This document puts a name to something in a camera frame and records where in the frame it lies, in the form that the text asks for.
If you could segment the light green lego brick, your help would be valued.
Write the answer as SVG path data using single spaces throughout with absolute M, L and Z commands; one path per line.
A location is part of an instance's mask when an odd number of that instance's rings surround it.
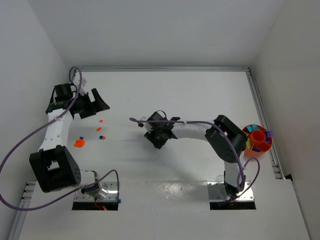
M 249 149 L 251 148 L 251 142 L 249 139 L 246 141 L 246 147 Z

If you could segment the large teal lego brick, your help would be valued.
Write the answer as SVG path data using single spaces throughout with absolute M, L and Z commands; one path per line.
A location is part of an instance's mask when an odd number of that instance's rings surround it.
M 256 125 L 256 124 L 251 124 L 251 125 L 247 125 L 245 128 L 244 128 L 244 131 L 246 132 L 246 133 L 252 133 L 252 132 L 254 132 L 254 131 L 258 131 L 258 130 L 260 130 L 260 127 L 258 126 L 258 125 Z

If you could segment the purple stepped lego brick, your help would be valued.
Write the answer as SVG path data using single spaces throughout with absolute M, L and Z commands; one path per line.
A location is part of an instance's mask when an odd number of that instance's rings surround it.
M 263 130 L 266 138 L 272 138 L 274 136 L 274 132 L 272 130 Z

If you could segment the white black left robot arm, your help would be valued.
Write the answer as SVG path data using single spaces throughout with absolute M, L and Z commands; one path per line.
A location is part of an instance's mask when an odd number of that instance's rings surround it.
M 33 173 L 44 193 L 77 187 L 81 184 L 85 172 L 80 170 L 67 149 L 71 123 L 75 115 L 84 119 L 110 109 L 96 88 L 91 92 L 94 101 L 90 100 L 89 93 L 81 91 L 74 104 L 68 108 L 75 98 L 72 85 L 65 83 L 54 87 L 45 111 L 49 125 L 46 127 L 44 140 L 39 150 L 29 156 Z

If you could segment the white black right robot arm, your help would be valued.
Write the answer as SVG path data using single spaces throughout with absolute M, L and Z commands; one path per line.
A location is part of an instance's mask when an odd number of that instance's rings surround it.
M 248 137 L 225 115 L 218 115 L 213 121 L 182 121 L 178 116 L 168 119 L 166 115 L 155 111 L 149 118 L 143 117 L 138 126 L 146 129 L 144 137 L 157 149 L 161 149 L 170 139 L 208 142 L 224 161 L 226 193 L 234 198 L 244 189 L 246 176 L 242 154 Z

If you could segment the orange round lego piece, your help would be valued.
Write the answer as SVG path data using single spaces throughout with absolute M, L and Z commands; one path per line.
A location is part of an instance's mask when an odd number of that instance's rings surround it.
M 75 141 L 74 146 L 76 148 L 82 148 L 85 145 L 85 140 L 82 138 L 79 138 Z

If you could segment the orange divided round container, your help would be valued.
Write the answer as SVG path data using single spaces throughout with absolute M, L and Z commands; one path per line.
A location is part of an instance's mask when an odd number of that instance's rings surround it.
M 255 130 L 252 133 L 245 132 L 245 127 L 242 129 L 242 131 L 247 135 L 248 139 L 251 143 L 251 148 L 245 148 L 244 150 L 244 156 L 248 158 L 259 158 L 265 153 L 267 153 L 272 145 L 273 145 L 273 137 L 272 138 L 266 138 L 266 135 L 263 131 L 268 129 L 264 128 L 263 126 L 258 125 L 260 130 Z M 260 149 L 261 152 L 255 152 L 252 151 L 252 148 Z

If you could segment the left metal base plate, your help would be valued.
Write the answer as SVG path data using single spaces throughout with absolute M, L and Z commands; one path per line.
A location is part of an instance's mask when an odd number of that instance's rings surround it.
M 83 187 L 74 194 L 74 203 L 117 203 L 118 187 L 116 181 L 101 181 L 91 187 Z

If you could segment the metal base plate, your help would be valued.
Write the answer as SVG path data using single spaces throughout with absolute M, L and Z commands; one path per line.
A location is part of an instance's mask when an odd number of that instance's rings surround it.
M 246 181 L 242 191 L 227 190 L 224 181 L 207 182 L 208 197 L 210 203 L 222 203 L 233 200 L 235 202 L 253 202 L 255 200 L 251 182 Z
M 74 203 L 117 203 L 118 187 L 116 181 L 101 181 L 91 187 L 83 187 L 74 194 Z

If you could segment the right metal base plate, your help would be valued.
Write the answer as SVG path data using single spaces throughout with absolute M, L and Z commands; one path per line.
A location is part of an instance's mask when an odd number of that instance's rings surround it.
M 251 182 L 246 181 L 242 191 L 227 190 L 224 181 L 207 182 L 208 197 L 210 203 L 222 203 L 233 200 L 235 202 L 253 202 L 255 200 Z

